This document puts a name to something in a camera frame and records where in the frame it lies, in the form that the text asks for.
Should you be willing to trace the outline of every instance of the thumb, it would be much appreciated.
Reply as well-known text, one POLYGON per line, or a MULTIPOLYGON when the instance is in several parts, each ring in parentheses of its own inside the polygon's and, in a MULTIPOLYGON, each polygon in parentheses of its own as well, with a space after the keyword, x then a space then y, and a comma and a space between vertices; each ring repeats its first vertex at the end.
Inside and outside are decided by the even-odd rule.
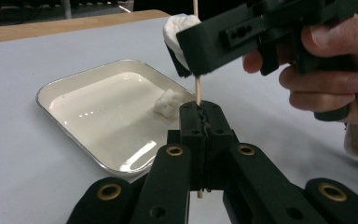
POLYGON ((301 37, 307 51, 318 57, 358 55, 358 15, 334 26, 306 27, 301 37))

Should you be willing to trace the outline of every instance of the human hand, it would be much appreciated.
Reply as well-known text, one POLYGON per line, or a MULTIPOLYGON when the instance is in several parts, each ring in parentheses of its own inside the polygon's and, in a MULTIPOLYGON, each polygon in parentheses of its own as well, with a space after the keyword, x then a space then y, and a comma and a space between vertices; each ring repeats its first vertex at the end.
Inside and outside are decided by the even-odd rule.
MULTIPOLYGON (((350 105, 350 114, 342 122, 358 124, 358 15, 335 26, 305 27, 301 34, 304 47, 318 57, 350 55, 356 71, 315 70, 305 76, 291 65, 280 74, 280 83, 290 90, 293 107, 314 112, 325 112, 350 105)), ((294 60, 288 43, 277 44, 280 63, 294 60)), ((249 73, 260 70, 261 55, 251 52, 243 58, 243 68, 249 73)))

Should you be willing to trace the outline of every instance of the white tray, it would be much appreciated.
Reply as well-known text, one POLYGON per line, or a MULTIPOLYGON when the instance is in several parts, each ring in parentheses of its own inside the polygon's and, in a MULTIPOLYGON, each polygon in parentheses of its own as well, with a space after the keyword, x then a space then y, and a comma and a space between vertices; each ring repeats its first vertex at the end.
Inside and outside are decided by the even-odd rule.
POLYGON ((148 66, 123 60, 66 77, 42 87, 37 103, 105 170, 117 176, 147 169, 179 129, 178 115, 153 111, 167 89, 194 95, 148 66))

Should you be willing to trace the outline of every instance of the white cotton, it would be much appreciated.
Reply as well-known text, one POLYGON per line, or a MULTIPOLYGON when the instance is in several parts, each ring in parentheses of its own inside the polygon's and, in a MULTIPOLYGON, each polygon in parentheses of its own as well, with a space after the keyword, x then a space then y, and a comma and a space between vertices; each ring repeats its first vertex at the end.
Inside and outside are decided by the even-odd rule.
POLYGON ((175 53, 176 59, 188 70, 185 56, 180 48, 176 34, 201 23, 200 19, 194 15, 176 15, 168 18, 164 25, 162 34, 167 46, 175 53))
POLYGON ((154 106, 154 111, 170 118, 178 113, 179 106, 183 103, 183 94, 171 89, 166 90, 159 97, 154 106))

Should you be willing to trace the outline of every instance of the wooden surface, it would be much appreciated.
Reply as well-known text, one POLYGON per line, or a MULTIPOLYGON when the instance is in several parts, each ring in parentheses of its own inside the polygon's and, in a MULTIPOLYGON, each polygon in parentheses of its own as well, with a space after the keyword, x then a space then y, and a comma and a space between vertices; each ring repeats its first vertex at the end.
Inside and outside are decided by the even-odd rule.
POLYGON ((20 25, 0 26, 0 42, 41 35, 85 30, 133 21, 144 21, 169 16, 159 10, 136 11, 96 17, 87 17, 61 21, 45 21, 20 25))

